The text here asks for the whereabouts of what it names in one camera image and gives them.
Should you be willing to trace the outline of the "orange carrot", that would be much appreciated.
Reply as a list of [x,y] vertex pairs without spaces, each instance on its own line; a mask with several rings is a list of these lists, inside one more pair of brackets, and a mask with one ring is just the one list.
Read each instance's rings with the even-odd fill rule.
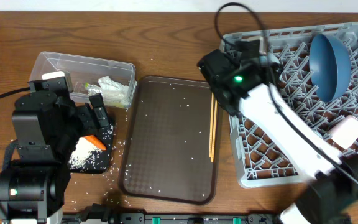
[[83,136],[83,138],[85,138],[88,142],[93,144],[98,149],[102,151],[106,150],[106,146],[95,135]]

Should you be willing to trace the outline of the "green yellow snack wrapper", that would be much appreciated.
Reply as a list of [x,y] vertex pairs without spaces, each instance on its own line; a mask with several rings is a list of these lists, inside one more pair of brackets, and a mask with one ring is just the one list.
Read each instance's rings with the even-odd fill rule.
[[89,84],[89,83],[85,83],[85,89],[87,90],[89,96],[96,95],[103,92],[100,86]]

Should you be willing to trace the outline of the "white napkin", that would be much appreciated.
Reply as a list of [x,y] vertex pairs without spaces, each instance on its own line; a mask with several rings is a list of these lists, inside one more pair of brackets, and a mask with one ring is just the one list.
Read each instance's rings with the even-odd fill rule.
[[102,77],[98,80],[103,100],[109,106],[124,107],[129,104],[127,85],[123,85],[110,79],[109,76]]

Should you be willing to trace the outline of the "wooden chopstick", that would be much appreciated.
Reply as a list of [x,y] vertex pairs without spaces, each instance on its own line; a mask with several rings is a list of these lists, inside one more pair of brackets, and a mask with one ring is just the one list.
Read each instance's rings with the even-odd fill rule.
[[217,100],[214,101],[214,115],[213,115],[213,133],[212,133],[212,145],[211,145],[211,162],[214,162],[214,147],[216,139],[216,120],[217,120]]
[[213,138],[213,114],[214,114],[214,95],[211,94],[210,124],[209,124],[209,158],[211,158],[212,138]]

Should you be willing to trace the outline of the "large blue plate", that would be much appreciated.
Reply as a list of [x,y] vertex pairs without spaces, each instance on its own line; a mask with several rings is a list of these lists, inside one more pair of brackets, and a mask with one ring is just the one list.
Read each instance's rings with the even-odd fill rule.
[[310,47],[312,84],[318,98],[326,103],[345,94],[351,79],[351,61],[344,43],[337,37],[318,34]]

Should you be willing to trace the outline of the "pink cup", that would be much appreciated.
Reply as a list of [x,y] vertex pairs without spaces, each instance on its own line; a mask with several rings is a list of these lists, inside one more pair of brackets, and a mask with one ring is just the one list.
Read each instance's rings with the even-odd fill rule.
[[343,149],[349,148],[358,138],[358,118],[346,116],[328,132],[331,139]]

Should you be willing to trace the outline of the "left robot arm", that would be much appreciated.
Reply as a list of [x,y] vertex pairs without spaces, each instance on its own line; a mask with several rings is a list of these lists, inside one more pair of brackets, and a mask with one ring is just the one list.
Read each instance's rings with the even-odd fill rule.
[[34,91],[15,102],[12,122],[17,160],[0,173],[0,219],[46,223],[64,204],[68,167],[79,138],[96,135],[110,120],[100,94],[76,106],[67,91]]

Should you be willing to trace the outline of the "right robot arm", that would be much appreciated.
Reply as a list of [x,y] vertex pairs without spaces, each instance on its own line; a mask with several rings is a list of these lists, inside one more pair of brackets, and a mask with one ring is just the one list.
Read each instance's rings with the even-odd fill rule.
[[273,84],[282,69],[274,54],[236,63],[216,49],[197,66],[218,104],[231,116],[256,124],[308,183],[280,214],[282,223],[332,223],[358,201],[358,154],[343,155],[287,105]]

